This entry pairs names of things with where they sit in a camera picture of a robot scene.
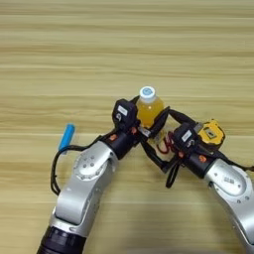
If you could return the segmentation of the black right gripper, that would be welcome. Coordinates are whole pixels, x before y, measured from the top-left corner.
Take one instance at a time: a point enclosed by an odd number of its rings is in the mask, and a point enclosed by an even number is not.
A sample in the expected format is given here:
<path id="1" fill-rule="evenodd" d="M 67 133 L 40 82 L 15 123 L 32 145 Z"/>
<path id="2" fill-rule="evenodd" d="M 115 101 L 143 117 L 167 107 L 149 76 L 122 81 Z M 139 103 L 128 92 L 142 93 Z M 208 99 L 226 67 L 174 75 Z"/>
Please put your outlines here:
<path id="1" fill-rule="evenodd" d="M 180 124 L 187 124 L 190 127 L 196 125 L 193 119 L 182 112 L 170 109 L 169 114 Z M 215 160 L 214 155 L 206 150 L 200 142 L 190 142 L 189 144 L 175 142 L 171 148 L 174 155 L 169 161 L 162 160 L 149 143 L 142 141 L 141 145 L 146 155 L 155 165 L 164 173 L 169 173 L 169 180 L 174 180 L 176 178 L 180 167 L 188 168 L 200 179 L 203 179 Z"/>

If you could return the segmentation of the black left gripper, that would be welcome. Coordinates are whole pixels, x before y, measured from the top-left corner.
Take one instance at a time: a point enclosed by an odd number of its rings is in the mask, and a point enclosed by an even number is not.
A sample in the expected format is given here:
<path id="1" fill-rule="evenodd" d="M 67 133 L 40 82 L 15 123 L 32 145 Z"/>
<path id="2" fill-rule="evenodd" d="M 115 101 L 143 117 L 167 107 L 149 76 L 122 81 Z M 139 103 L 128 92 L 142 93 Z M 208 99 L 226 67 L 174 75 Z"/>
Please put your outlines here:
<path id="1" fill-rule="evenodd" d="M 140 95 L 135 96 L 130 101 L 134 104 L 139 100 Z M 104 136 L 99 141 L 99 151 L 113 160 L 123 159 L 129 151 L 142 141 L 147 141 L 150 137 L 155 138 L 163 129 L 170 114 L 170 107 L 163 109 L 155 118 L 150 129 L 142 126 L 131 126 L 128 129 L 116 128 L 112 133 Z"/>

